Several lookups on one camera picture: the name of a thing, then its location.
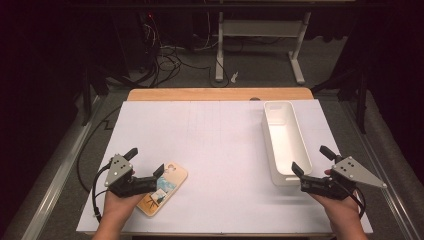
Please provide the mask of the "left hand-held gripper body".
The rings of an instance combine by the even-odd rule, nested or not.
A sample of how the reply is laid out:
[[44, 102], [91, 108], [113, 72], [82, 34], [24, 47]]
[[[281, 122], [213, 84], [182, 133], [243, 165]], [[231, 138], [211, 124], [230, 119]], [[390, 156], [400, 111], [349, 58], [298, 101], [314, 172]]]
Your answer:
[[157, 180], [154, 176], [134, 177], [130, 161], [125, 160], [124, 155], [116, 154], [110, 160], [105, 187], [116, 196], [126, 198], [155, 191]]

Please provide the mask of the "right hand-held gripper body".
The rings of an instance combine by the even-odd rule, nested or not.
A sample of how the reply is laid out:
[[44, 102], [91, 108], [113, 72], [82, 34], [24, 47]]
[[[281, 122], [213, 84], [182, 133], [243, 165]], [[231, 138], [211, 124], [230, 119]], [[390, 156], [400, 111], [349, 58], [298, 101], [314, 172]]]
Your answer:
[[355, 191], [356, 184], [362, 183], [378, 188], [387, 184], [362, 166], [353, 157], [338, 161], [330, 169], [328, 176], [318, 178], [304, 174], [299, 169], [300, 189], [302, 192], [315, 194], [335, 200], [344, 200]]

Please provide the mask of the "printed beige phone case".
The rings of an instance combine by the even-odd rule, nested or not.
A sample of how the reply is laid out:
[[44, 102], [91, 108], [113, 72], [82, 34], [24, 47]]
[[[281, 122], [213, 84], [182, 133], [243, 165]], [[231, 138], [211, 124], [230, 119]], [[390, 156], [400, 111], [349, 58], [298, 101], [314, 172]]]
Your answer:
[[167, 201], [177, 192], [188, 176], [178, 164], [164, 165], [164, 173], [157, 180], [156, 190], [146, 194], [137, 207], [148, 217], [155, 216]]

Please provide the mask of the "white plastic bin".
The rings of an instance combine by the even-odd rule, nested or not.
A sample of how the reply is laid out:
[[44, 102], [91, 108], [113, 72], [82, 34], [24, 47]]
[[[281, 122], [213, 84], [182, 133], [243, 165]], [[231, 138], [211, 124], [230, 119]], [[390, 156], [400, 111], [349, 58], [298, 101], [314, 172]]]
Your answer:
[[312, 163], [293, 104], [289, 101], [265, 102], [262, 130], [272, 182], [276, 186], [299, 185], [292, 163], [296, 163], [305, 175], [312, 173]]

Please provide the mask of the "person's left hand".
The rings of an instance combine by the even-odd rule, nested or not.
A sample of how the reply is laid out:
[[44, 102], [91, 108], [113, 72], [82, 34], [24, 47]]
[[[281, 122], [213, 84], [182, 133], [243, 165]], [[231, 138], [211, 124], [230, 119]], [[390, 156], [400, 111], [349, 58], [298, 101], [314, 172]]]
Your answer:
[[120, 198], [111, 191], [105, 195], [101, 224], [123, 227], [144, 194]]

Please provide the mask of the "person's right hand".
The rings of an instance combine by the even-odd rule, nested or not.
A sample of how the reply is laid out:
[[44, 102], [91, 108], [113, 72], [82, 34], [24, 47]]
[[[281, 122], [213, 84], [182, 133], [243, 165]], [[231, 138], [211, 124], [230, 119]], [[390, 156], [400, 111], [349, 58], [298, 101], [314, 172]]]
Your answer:
[[334, 200], [316, 194], [311, 197], [323, 206], [334, 232], [362, 227], [358, 204], [352, 198]]

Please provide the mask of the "black stand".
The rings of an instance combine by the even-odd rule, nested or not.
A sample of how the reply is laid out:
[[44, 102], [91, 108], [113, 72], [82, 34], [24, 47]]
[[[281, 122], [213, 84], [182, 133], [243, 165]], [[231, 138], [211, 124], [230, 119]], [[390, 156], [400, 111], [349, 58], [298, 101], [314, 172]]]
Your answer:
[[316, 94], [324, 89], [338, 89], [339, 101], [356, 102], [355, 121], [359, 130], [365, 134], [365, 111], [367, 95], [367, 74], [363, 68], [349, 68], [333, 74], [328, 80], [315, 85], [311, 92]]
[[82, 97], [83, 97], [83, 126], [86, 126], [92, 116], [92, 97], [91, 90], [94, 90], [98, 96], [107, 96], [109, 88], [106, 84], [105, 69], [97, 64], [87, 64], [83, 71], [82, 78]]

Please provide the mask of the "dark equipment box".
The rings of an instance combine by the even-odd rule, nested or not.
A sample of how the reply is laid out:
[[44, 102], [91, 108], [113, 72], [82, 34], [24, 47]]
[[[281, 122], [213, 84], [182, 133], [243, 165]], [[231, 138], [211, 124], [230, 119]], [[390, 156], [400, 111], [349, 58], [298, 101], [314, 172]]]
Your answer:
[[157, 46], [155, 32], [137, 12], [112, 14], [127, 70], [150, 70]]

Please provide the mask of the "aluminium floor rail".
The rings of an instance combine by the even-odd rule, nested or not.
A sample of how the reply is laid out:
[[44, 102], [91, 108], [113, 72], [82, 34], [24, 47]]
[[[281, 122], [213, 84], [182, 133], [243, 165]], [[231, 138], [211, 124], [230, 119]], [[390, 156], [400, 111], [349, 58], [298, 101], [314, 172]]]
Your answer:
[[424, 186], [406, 162], [375, 104], [367, 105], [365, 130], [356, 123], [354, 105], [341, 104], [357, 142], [342, 151], [362, 161], [381, 178], [385, 189], [366, 187], [372, 240], [424, 240]]
[[76, 120], [60, 141], [57, 149], [36, 179], [30, 193], [21, 205], [19, 214], [24, 217], [21, 222], [23, 230], [18, 240], [38, 240], [52, 214], [77, 156], [92, 126], [93, 117], [101, 108], [104, 99], [95, 96], [89, 101], [92, 110], [87, 123], [83, 113], [78, 113]]

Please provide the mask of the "white metal stand frame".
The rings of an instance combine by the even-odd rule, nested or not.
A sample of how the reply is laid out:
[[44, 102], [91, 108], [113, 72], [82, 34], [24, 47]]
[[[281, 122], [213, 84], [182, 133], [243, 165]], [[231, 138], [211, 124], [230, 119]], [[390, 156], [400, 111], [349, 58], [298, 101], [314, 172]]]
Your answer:
[[288, 52], [288, 58], [299, 85], [306, 83], [298, 55], [309, 26], [311, 13], [306, 12], [302, 20], [272, 21], [272, 20], [225, 20], [222, 12], [218, 19], [218, 42], [215, 68], [215, 81], [221, 83], [224, 80], [224, 51], [223, 40], [225, 37], [278, 37], [295, 38], [296, 46]]

